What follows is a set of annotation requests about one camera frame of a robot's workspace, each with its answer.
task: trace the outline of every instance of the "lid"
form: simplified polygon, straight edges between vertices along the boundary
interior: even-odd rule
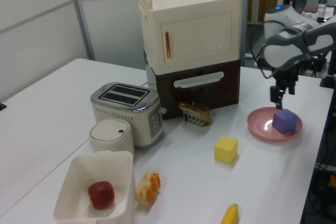
[[[94,104],[133,112],[146,110],[158,99],[155,90],[118,82],[105,84],[91,96]]]
[[[90,136],[100,141],[114,141],[121,138],[128,128],[129,123],[125,120],[106,118],[92,128]]]

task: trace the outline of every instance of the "pink plate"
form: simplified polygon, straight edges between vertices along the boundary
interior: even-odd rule
[[[247,117],[247,124],[249,129],[256,135],[268,140],[284,141],[296,137],[302,130],[302,121],[298,117],[296,129],[293,132],[281,134],[273,126],[273,114],[279,111],[274,107],[265,107],[253,110]]]

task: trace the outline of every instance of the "silver toaster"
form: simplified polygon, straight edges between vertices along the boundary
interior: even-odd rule
[[[112,82],[105,84],[91,96],[96,121],[119,118],[132,127],[134,146],[147,147],[163,132],[159,94],[152,89]]]

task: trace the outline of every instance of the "drawer handle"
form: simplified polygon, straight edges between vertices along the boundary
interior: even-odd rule
[[[165,33],[166,36],[166,50],[167,50],[167,58],[170,59],[170,45],[169,45],[169,34],[166,31]]]
[[[202,76],[195,76],[187,79],[174,81],[174,87],[182,89],[191,88],[198,85],[204,85],[220,81],[221,78],[223,77],[224,73],[222,71],[217,73],[204,74]]]

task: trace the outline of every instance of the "apple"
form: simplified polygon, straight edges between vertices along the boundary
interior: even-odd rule
[[[88,195],[94,209],[107,208],[115,198],[113,187],[108,181],[99,181],[89,186]]]

